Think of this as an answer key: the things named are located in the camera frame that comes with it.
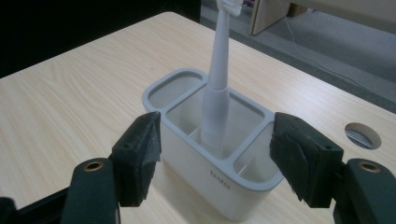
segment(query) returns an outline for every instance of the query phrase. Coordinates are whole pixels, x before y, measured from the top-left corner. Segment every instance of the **toothbrush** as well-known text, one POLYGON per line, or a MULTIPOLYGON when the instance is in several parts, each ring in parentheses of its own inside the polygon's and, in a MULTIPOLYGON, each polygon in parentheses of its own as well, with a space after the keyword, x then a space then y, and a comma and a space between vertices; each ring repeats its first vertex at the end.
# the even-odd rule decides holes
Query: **toothbrush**
POLYGON ((203 102, 201 143, 216 157, 223 154, 230 104, 228 90, 228 49, 230 14, 238 16, 243 0, 217 0, 219 15, 203 102))

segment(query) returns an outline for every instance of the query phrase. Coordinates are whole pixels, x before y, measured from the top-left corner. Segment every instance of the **white container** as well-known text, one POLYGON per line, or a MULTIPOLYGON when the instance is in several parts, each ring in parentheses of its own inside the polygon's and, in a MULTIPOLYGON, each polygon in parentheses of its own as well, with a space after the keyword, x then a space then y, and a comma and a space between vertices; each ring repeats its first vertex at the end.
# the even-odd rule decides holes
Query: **white container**
POLYGON ((199 137, 206 82, 202 71, 176 70, 145 90, 143 104, 162 114, 163 160, 228 219, 245 220, 283 179, 269 157, 275 113, 230 88, 225 151, 217 158, 199 137))

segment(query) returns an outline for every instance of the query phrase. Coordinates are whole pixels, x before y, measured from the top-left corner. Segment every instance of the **gray floor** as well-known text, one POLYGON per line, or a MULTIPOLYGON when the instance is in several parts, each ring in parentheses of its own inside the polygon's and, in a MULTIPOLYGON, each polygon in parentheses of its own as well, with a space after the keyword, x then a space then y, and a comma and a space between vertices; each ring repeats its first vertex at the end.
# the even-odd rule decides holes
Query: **gray floor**
MULTIPOLYGON (((215 0, 203 0, 201 24, 215 28, 215 0)), ((396 113, 396 35, 308 9, 249 35, 251 7, 231 20, 230 37, 396 113)))

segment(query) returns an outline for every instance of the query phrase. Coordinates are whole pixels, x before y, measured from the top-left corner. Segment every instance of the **toothbrush neck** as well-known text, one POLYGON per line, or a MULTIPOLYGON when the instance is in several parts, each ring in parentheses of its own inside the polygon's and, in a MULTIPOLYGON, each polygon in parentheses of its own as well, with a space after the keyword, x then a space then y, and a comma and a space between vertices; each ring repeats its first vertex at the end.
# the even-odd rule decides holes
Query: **toothbrush neck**
POLYGON ((224 90, 228 85, 229 23, 230 13, 220 9, 207 83, 214 91, 224 90))

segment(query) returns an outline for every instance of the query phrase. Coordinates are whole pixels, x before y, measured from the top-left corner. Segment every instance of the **light wood tabletop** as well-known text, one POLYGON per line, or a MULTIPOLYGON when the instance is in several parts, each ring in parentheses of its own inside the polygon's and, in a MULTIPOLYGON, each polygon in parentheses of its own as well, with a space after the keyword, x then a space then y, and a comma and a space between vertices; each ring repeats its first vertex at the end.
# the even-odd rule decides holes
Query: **light wood tabletop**
MULTIPOLYGON (((214 32, 163 13, 0 79, 0 196, 19 208, 70 184, 83 161, 108 157, 138 116, 142 94, 182 67, 208 72, 214 32)), ((241 43, 230 42, 230 86, 253 101, 304 119, 345 150, 396 172, 396 115, 241 43), (375 130, 381 146, 362 149, 348 123, 375 130)), ((228 223, 165 162, 148 199, 121 208, 123 223, 228 223)), ((332 208, 311 209, 283 180, 244 223, 333 223, 332 208)))

